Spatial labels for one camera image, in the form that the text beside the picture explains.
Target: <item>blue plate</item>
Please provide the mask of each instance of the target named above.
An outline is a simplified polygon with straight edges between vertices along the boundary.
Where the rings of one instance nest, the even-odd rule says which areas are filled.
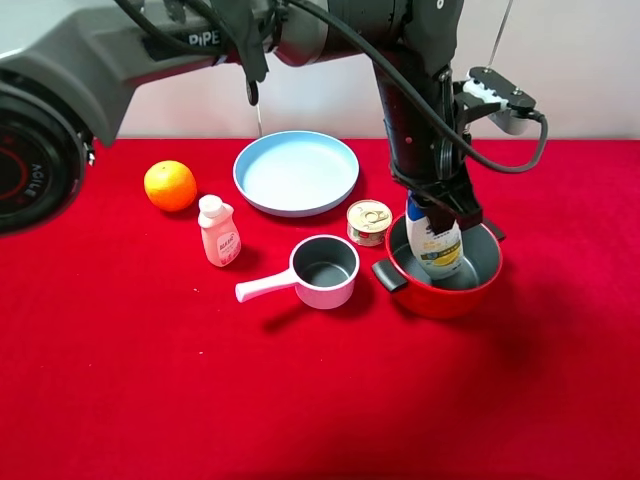
[[[360,166],[341,141],[314,132],[263,137],[238,156],[236,186],[254,207],[280,217],[309,217],[342,203]]]

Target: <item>saucepan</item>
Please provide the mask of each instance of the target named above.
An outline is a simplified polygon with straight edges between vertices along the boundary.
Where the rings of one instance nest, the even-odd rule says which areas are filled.
[[[396,220],[385,242],[389,258],[373,266],[375,275],[398,303],[426,318],[472,312],[502,270],[500,243],[485,225],[463,232],[463,267],[443,280],[432,280],[411,253],[405,217]]]
[[[344,305],[351,298],[359,270],[360,258],[351,244],[340,237],[317,235],[294,248],[287,270],[236,285],[236,297],[242,303],[295,287],[304,303],[316,309],[329,310]]]

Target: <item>red cooking pot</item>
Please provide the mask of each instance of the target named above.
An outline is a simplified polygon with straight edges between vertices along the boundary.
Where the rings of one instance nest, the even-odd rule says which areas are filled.
[[[386,238],[389,258],[373,266],[394,300],[417,315],[449,319],[470,313],[502,270],[498,239],[485,225],[462,233],[463,267],[452,277],[432,280],[411,253],[405,217],[397,219]]]

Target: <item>white bottle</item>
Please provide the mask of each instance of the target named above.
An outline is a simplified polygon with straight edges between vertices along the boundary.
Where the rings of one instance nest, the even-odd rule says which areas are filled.
[[[409,194],[407,237],[413,256],[432,280],[455,275],[462,267],[464,251],[458,222],[448,232],[435,235],[427,215]]]
[[[207,259],[216,267],[225,267],[240,254],[242,243],[233,223],[233,207],[215,195],[200,199],[198,224]]]

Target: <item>tin can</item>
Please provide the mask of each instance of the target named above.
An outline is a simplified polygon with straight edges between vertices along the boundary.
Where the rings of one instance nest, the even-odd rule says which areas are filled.
[[[384,203],[362,200],[349,207],[347,221],[351,241],[363,247],[375,247],[384,243],[393,215]]]

